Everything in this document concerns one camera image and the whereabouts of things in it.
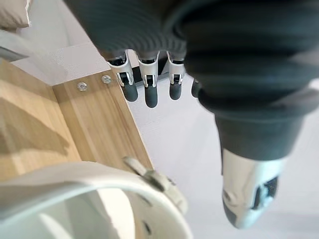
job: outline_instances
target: screw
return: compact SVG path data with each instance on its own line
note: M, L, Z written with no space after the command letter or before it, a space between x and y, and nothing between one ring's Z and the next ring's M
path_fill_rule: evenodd
M85 82L79 82L77 86L79 91L86 91L88 89L88 85Z
M111 77L108 75L102 76L101 80L104 84L109 84L112 81Z

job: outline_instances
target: robotic hand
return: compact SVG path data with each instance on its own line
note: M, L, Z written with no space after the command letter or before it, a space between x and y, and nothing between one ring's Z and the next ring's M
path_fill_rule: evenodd
M319 76L309 58L319 45L319 1L65 2L127 100L138 95L125 49L137 52L149 107L157 104L158 51L169 52L174 100L185 64L196 79L192 94L215 114L226 216L237 228L251 226L276 194L304 116L319 105L309 87Z

